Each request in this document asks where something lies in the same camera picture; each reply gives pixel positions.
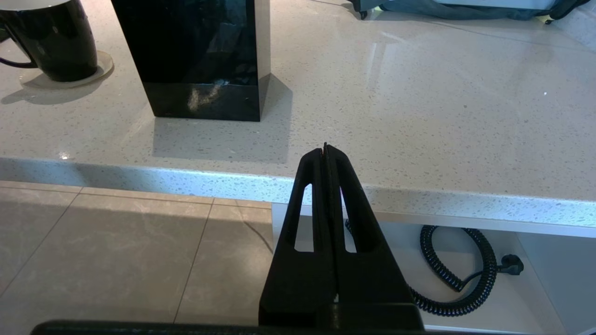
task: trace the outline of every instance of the bag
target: bag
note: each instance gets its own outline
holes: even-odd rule
[[[487,20],[493,18],[510,18],[513,20],[530,20],[536,16],[548,16],[546,23],[565,17],[577,6],[589,0],[558,0],[550,10],[527,10],[520,8],[480,7],[463,5],[444,5],[435,0],[349,0],[354,10],[365,19],[368,11],[380,7],[384,11],[423,14],[447,20]]]

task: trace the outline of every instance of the cabinet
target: cabinet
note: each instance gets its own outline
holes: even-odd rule
[[[275,241],[286,207],[286,204],[272,207]],[[302,207],[295,244],[298,251],[312,251],[311,209]],[[596,333],[593,303],[596,300],[593,285],[596,239],[581,236],[582,231],[523,224],[515,229],[516,226],[508,222],[397,213],[376,213],[376,216],[406,281],[434,300],[457,300],[467,294],[476,281],[462,293],[456,293],[432,273],[420,252],[423,224],[446,226],[435,232],[433,246],[441,261],[460,278],[479,271],[482,260],[473,241],[464,231],[454,228],[458,221],[484,233],[499,263],[507,254],[519,256],[524,263],[524,271],[519,276],[498,274],[488,300],[468,315],[439,317],[421,312],[427,330],[550,335]],[[346,250],[355,252],[347,231],[345,236]]]

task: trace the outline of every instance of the floor tile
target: floor tile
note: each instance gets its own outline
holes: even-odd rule
[[[178,194],[165,194],[165,193],[154,193],[154,192],[111,190],[108,188],[85,187],[85,188],[83,188],[81,193],[96,194],[99,196],[115,196],[115,197],[139,198],[139,199],[168,200],[168,201],[184,201],[184,202],[188,202],[188,203],[206,203],[206,204],[213,203],[213,198],[209,198],[209,197],[181,196]]]
[[[79,194],[0,298],[0,334],[54,319],[172,322],[209,209]]]
[[[176,322],[258,324],[272,240],[270,210],[213,205]]]
[[[222,204],[222,205],[226,205],[226,206],[240,206],[240,207],[254,207],[254,208],[271,209],[271,203],[267,202],[267,201],[251,201],[251,200],[215,198],[215,201],[213,201],[213,204]]]
[[[75,197],[75,193],[0,188],[0,294]]]
[[[78,193],[82,188],[80,186],[38,184],[38,183],[34,183],[34,182],[19,182],[19,181],[4,181],[4,180],[0,181],[0,187],[26,188],[28,190],[58,191],[58,192],[71,192],[71,193]]]

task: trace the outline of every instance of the black mug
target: black mug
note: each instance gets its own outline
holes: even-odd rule
[[[4,26],[29,63],[0,58],[0,63],[40,68],[57,82],[73,82],[97,71],[97,51],[80,0],[0,0]]]

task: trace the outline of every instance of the white speckled countertop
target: white speckled countertop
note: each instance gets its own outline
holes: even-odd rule
[[[56,93],[1,66],[0,179],[286,202],[329,142],[378,211],[596,226],[596,54],[556,27],[272,0],[262,122],[155,119],[110,1],[83,4],[116,68]]]

